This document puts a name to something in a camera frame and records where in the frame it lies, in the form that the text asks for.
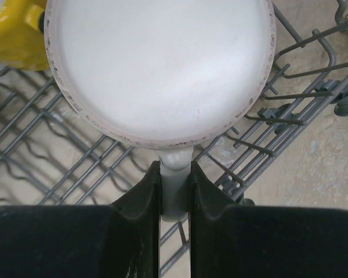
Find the white cat mug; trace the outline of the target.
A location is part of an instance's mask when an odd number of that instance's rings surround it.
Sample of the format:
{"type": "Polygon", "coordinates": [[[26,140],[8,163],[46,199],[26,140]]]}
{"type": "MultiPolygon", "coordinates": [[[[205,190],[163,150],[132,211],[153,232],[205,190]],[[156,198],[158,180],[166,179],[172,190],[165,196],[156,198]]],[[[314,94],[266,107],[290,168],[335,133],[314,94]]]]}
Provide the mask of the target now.
{"type": "Polygon", "coordinates": [[[259,98],[276,49],[272,1],[48,1],[45,48],[76,112],[159,156],[162,219],[189,209],[194,146],[259,98]]]}

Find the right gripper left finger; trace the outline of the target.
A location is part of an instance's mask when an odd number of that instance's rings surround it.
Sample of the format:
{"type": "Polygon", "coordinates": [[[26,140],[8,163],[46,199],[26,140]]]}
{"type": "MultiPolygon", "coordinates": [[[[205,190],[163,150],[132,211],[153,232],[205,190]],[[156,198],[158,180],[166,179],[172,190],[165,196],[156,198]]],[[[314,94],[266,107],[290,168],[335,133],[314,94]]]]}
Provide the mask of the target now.
{"type": "Polygon", "coordinates": [[[109,205],[0,206],[0,277],[158,277],[159,170],[109,205]]]}

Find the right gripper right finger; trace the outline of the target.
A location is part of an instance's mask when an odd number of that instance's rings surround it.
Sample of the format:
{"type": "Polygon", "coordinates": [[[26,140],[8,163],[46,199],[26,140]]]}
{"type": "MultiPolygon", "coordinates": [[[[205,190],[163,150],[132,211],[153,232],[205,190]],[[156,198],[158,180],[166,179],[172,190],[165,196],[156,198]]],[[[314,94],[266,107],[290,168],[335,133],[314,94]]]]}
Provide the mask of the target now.
{"type": "Polygon", "coordinates": [[[348,211],[242,206],[193,162],[192,277],[348,277],[348,211]]]}

